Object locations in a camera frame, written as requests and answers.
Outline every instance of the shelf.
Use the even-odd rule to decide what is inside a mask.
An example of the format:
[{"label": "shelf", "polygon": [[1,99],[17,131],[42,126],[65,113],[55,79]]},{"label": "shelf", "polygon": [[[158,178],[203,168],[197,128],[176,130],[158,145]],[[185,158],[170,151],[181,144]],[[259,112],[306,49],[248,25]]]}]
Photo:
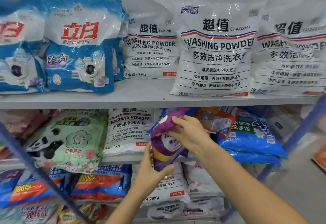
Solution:
[{"label": "shelf", "polygon": [[194,97],[171,95],[174,80],[125,79],[115,82],[110,94],[52,91],[0,96],[0,109],[89,109],[254,106],[314,104],[318,97],[295,97],[275,94],[253,94],[253,98]]},{"label": "shelf", "polygon": [[[123,154],[116,156],[104,156],[100,165],[115,165],[115,164],[138,164],[141,162],[144,153],[136,153],[136,154]],[[184,156],[179,156],[175,159],[175,162],[187,162],[187,161],[195,161],[195,157],[192,154],[188,155],[188,158]]]}]

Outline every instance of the purple detergent bag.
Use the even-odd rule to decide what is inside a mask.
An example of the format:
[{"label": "purple detergent bag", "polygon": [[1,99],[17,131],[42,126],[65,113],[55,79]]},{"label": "purple detergent bag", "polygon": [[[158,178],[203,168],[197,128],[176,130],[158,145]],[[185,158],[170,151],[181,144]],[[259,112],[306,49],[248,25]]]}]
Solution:
[{"label": "purple detergent bag", "polygon": [[166,131],[173,129],[176,124],[173,123],[172,117],[182,118],[190,108],[179,108],[176,111],[165,115],[150,133],[154,169],[161,171],[163,168],[171,164],[181,153],[187,156],[187,152],[181,143],[173,137],[165,134]]}]

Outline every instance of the red label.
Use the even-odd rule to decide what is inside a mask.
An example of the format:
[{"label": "red label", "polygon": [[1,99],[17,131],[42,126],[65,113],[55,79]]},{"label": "red label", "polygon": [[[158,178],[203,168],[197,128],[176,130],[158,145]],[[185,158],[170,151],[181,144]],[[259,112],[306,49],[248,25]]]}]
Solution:
[{"label": "red label", "polygon": [[175,196],[183,196],[185,194],[185,191],[176,191],[176,192],[171,192],[170,197],[175,197]]},{"label": "red label", "polygon": [[136,147],[146,147],[148,142],[136,142]]},{"label": "red label", "polygon": [[234,95],[234,96],[248,96],[249,95],[249,92],[237,93],[237,94],[229,94],[229,95]]},{"label": "red label", "polygon": [[311,92],[311,91],[306,91],[303,94],[307,94],[307,95],[321,95],[321,94],[324,94],[324,92]]},{"label": "red label", "polygon": [[0,24],[0,38],[17,38],[23,28],[24,24],[19,22],[6,22]]},{"label": "red label", "polygon": [[163,76],[176,76],[177,72],[173,71],[173,72],[163,72]]},{"label": "red label", "polygon": [[72,39],[85,39],[85,38],[97,38],[99,22],[78,25],[77,23],[71,23],[71,25],[64,25],[64,31],[62,39],[72,40]]}]

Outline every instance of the hand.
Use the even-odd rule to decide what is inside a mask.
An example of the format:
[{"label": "hand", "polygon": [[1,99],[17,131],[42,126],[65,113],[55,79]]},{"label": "hand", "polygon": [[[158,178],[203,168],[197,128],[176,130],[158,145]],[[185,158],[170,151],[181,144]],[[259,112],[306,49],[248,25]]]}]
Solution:
[{"label": "hand", "polygon": [[190,152],[196,153],[204,143],[212,142],[198,119],[184,115],[182,118],[173,116],[172,121],[177,126],[167,134],[178,140]]},{"label": "hand", "polygon": [[169,165],[160,172],[155,171],[152,167],[152,158],[153,151],[151,150],[151,144],[148,143],[137,177],[131,188],[136,190],[143,200],[155,190],[159,182],[161,182],[165,176],[170,175],[174,171],[174,165]]}]

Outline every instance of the orange label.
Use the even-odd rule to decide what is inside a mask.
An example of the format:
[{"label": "orange label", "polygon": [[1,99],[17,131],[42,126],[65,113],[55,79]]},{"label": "orange label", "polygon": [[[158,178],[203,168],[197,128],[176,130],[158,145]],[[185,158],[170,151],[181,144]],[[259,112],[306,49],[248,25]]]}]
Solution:
[{"label": "orange label", "polygon": [[136,142],[136,147],[146,147],[148,142]]},{"label": "orange label", "polygon": [[234,96],[248,96],[249,95],[249,92],[237,93],[237,94],[229,94],[229,95],[234,95]]},{"label": "orange label", "polygon": [[184,190],[181,191],[176,191],[176,192],[171,192],[170,197],[175,197],[175,196],[183,196],[185,194]]},{"label": "orange label", "polygon": [[176,76],[177,75],[177,72],[174,71],[174,72],[163,72],[163,76]]},{"label": "orange label", "polygon": [[303,94],[307,94],[307,95],[321,95],[321,94],[324,94],[324,92],[311,92],[311,91],[306,91]]}]

